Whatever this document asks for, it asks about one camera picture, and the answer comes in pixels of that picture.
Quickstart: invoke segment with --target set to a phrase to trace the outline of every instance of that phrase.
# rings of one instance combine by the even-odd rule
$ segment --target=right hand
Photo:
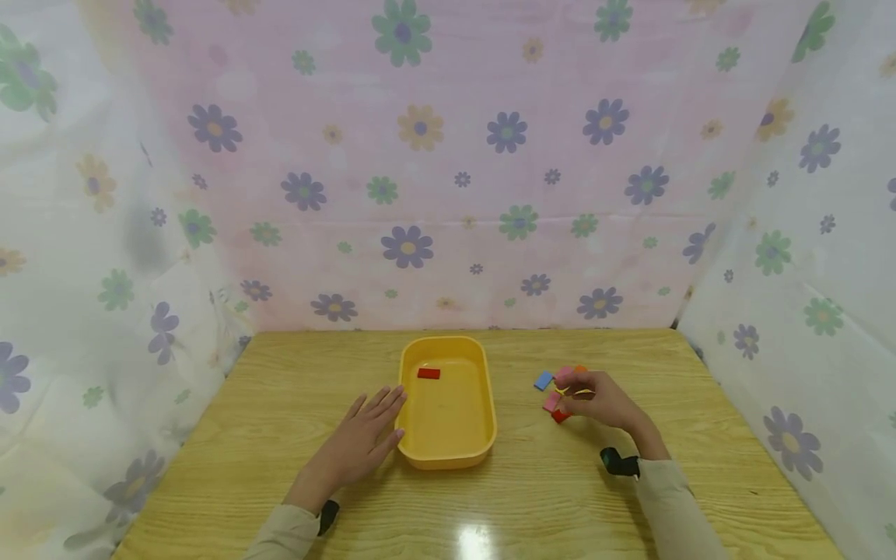
[[[554,379],[557,389],[568,389],[560,399],[560,410],[565,414],[575,414],[594,418],[601,424],[617,427],[631,433],[648,420],[641,408],[629,398],[625,391],[613,381],[607,372],[573,371],[558,375]],[[573,395],[582,389],[594,391]]]

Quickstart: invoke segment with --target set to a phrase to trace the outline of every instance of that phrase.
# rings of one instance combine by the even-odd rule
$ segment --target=green flower print
[[[580,214],[578,218],[573,220],[573,228],[570,229],[570,233],[575,234],[575,238],[579,237],[587,237],[594,233],[594,230],[598,228],[598,219],[594,217],[594,214]]]
[[[303,76],[310,76],[317,68],[314,66],[314,57],[306,50],[297,50],[292,55],[292,67]]]
[[[762,234],[762,242],[756,246],[756,266],[762,268],[762,274],[771,276],[771,272],[781,274],[784,272],[784,263],[790,262],[790,239],[782,237],[781,232],[775,229],[769,234]]]
[[[815,7],[815,11],[809,16],[809,21],[803,29],[803,35],[799,38],[790,62],[795,63],[806,58],[807,50],[818,50],[824,47],[824,34],[831,30],[836,20],[832,14],[828,14],[830,9],[831,3],[826,0]]]
[[[516,238],[525,239],[531,231],[535,231],[538,213],[533,212],[531,206],[526,204],[520,208],[514,205],[510,207],[509,212],[501,214],[503,223],[498,227],[498,231],[507,234],[508,241],[513,241]]]
[[[710,181],[712,186],[706,192],[710,194],[712,200],[725,198],[734,184],[734,175],[734,171],[726,171]]]
[[[13,111],[34,107],[40,118],[50,122],[56,114],[56,79],[40,68],[40,55],[31,45],[19,42],[15,34],[0,24],[0,103]]]
[[[607,5],[598,8],[598,22],[594,24],[594,32],[600,33],[600,42],[610,39],[614,43],[619,35],[628,31],[628,20],[632,17],[633,8],[628,0],[607,0]]]
[[[105,391],[102,387],[91,387],[81,396],[84,401],[84,407],[88,409],[96,408],[99,405],[99,402],[103,400],[103,393]]]
[[[193,249],[198,249],[202,243],[211,243],[212,239],[218,235],[218,230],[211,226],[211,218],[203,216],[199,211],[190,209],[186,214],[177,216],[180,219],[180,225],[184,228],[186,240],[190,242]]]
[[[376,38],[376,50],[391,53],[392,65],[396,68],[404,64],[405,58],[411,66],[420,64],[420,53],[428,53],[433,41],[424,35],[429,31],[429,16],[417,15],[414,0],[401,2],[385,0],[386,16],[375,15],[374,29],[380,34]]]
[[[128,302],[134,301],[134,283],[125,271],[112,269],[112,273],[101,283],[104,291],[97,296],[97,300],[106,304],[106,311],[116,307],[125,310]]]
[[[831,299],[819,299],[813,297],[809,300],[809,305],[803,309],[806,314],[806,326],[814,327],[815,334],[821,336],[827,334],[833,336],[837,329],[843,328],[843,320],[840,314],[843,309],[834,304]]]
[[[266,247],[276,247],[283,240],[280,237],[280,230],[266,221],[264,223],[255,222],[255,225],[249,231],[252,232],[252,239]]]
[[[157,8],[152,0],[135,0],[134,17],[140,22],[140,31],[152,39],[153,45],[168,44],[168,39],[174,30],[168,25],[165,10]]]
[[[716,59],[716,68],[719,72],[729,72],[737,66],[737,60],[740,59],[740,49],[737,47],[728,47],[719,53]]]
[[[367,183],[367,196],[374,199],[377,204],[392,204],[398,198],[398,185],[389,177],[373,177]]]

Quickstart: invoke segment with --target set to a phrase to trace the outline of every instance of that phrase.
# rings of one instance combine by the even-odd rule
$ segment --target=blue block
[[[538,380],[535,382],[535,388],[539,391],[544,391],[551,384],[552,379],[554,379],[554,376],[551,375],[551,372],[541,372],[541,375],[538,376]]]

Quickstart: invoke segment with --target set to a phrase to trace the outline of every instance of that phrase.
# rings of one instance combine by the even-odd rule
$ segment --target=hand
[[[392,426],[407,399],[401,385],[391,391],[384,387],[366,405],[366,395],[359,396],[336,430],[299,471],[283,503],[317,515],[336,490],[376,470],[404,436],[404,430],[395,430],[377,442],[384,429]]]

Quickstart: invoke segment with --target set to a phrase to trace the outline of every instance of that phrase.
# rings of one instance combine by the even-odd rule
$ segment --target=wood grain
[[[655,558],[632,480],[598,466],[606,445],[634,452],[627,437],[586,418],[558,426],[532,387],[579,363],[654,418],[734,558],[841,558],[677,332],[466,333],[491,370],[491,455],[435,472],[392,456],[344,491],[310,558]],[[353,399],[395,384],[405,344],[430,334],[256,336],[114,558],[238,559]]]

